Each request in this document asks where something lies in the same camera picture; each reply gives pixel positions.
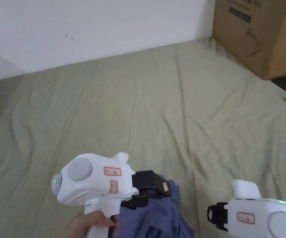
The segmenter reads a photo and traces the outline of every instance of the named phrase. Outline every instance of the white wall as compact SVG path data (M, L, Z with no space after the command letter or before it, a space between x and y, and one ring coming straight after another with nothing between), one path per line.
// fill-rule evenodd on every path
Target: white wall
M0 79L209 37L214 3L0 0Z

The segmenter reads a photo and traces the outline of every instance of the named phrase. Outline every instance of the wrinkled fabric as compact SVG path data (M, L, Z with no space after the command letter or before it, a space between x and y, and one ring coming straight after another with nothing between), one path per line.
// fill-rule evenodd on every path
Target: wrinkled fabric
M193 238L194 232L180 214L180 188L173 181L171 197L150 199L148 206L120 209L119 238Z
M233 179L286 201L284 98L214 39L0 80L0 237L57 237L83 208L56 200L53 175L119 152L175 181L195 237L228 237L206 213Z

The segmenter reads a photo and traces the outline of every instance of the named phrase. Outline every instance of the gripper handle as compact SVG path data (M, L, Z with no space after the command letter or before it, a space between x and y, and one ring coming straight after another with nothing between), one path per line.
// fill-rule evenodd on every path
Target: gripper handle
M95 197L89 199L86 202L84 214L88 214L95 211L102 211L107 218L110 218L111 216L118 215L120 213L121 202L122 199L115 197ZM107 238L108 231L108 227L93 226L88 229L84 238Z

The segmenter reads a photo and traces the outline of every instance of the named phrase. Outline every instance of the gray circular cap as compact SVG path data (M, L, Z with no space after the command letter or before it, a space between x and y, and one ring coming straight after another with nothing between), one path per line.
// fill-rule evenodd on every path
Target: gray circular cap
M62 174L55 174L52 180L52 191L57 197L62 184Z
M275 238L286 238L286 212L273 212L267 219L267 227Z
M86 158L75 159L69 164L67 173L73 181L82 181L91 175L92 164Z

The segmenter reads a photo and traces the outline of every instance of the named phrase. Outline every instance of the black clamp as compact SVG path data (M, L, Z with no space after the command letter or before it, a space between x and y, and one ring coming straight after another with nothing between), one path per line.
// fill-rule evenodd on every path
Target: black clamp
M207 209L207 219L218 229L228 231L224 224L228 223L228 211L224 209L227 202L217 202L216 205L209 206Z
M149 199L171 196L170 184L152 170L139 171L132 175L132 186L139 190L139 195L133 195L131 200L122 201L121 207L135 210L146 207Z

